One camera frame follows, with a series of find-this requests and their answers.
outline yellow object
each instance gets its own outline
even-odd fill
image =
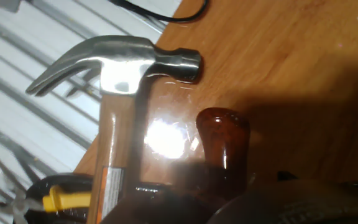
[[[57,185],[49,190],[49,196],[42,199],[46,212],[57,212],[69,208],[88,208],[91,201],[91,192],[66,194]]]

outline wood grain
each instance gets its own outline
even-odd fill
[[[103,95],[100,109],[98,150],[96,153],[92,197],[87,223],[96,223],[103,170],[106,167],[126,168],[131,149],[135,99],[131,96]]]
[[[196,11],[195,2],[183,0],[175,16]],[[154,83],[149,128],[175,123],[192,141],[201,110],[230,108],[249,119],[249,176],[274,179],[287,170],[304,179],[358,180],[357,17],[353,0],[211,1],[204,18],[169,24],[158,42],[199,50],[204,73],[196,86]],[[202,158],[202,147],[188,148],[179,159]],[[172,182],[174,159],[141,150],[142,180]],[[93,173],[95,153],[93,144],[78,171]]]

